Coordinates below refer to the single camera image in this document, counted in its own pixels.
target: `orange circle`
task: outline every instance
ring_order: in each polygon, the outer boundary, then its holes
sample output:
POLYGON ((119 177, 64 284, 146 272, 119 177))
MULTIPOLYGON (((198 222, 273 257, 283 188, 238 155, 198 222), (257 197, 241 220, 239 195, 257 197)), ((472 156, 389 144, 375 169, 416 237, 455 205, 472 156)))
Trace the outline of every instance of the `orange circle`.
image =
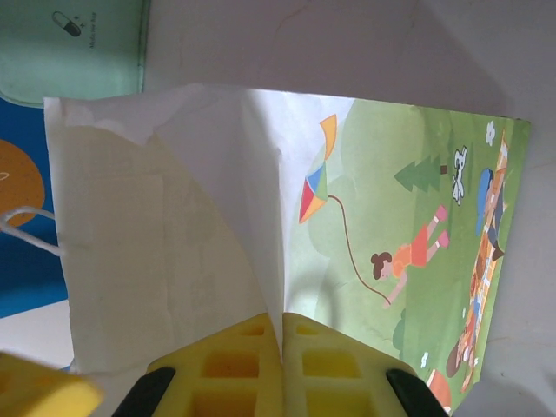
MULTIPOLYGON (((12 143, 0 139, 0 214, 21 206, 41 209, 44 184, 35 163, 12 143)), ((32 213, 15 215, 9 221, 17 228, 35 217, 32 213)))

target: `yellow foam block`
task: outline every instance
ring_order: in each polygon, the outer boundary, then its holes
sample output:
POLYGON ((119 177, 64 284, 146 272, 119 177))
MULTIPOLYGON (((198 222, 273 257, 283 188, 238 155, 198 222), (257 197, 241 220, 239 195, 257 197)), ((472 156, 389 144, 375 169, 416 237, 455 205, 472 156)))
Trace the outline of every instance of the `yellow foam block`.
POLYGON ((283 315, 287 417, 406 417, 386 377, 402 361, 298 314, 283 315))
POLYGON ((175 374, 153 417, 277 417, 282 412, 280 352, 266 314, 153 362, 175 374))
POLYGON ((80 376, 0 353, 2 417, 86 417, 101 400, 80 376))

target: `green tree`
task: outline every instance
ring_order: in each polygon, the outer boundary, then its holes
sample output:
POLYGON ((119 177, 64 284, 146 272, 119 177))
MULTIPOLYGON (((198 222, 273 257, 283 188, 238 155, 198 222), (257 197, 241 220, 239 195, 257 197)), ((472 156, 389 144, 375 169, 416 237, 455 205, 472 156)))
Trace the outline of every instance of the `green tree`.
POLYGON ((440 164, 440 157, 432 158, 429 156, 420 163, 415 161, 409 163, 400 172, 394 175, 394 178, 407 191, 413 191, 414 186, 427 192, 429 187, 435 190, 440 189, 440 176, 447 174, 448 167, 440 164))

